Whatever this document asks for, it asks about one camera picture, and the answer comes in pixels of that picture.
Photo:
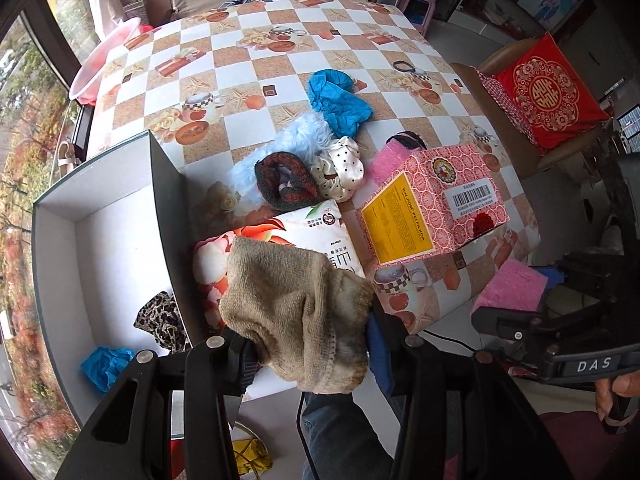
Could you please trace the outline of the person's right hand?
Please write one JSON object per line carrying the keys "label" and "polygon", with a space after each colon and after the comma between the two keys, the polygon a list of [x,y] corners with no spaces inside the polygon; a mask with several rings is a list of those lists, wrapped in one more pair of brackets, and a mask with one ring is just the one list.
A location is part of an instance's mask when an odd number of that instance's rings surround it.
{"label": "person's right hand", "polygon": [[613,407],[613,394],[623,398],[640,396],[640,372],[618,376],[615,379],[598,379],[596,385],[596,409],[601,420],[608,416]]}

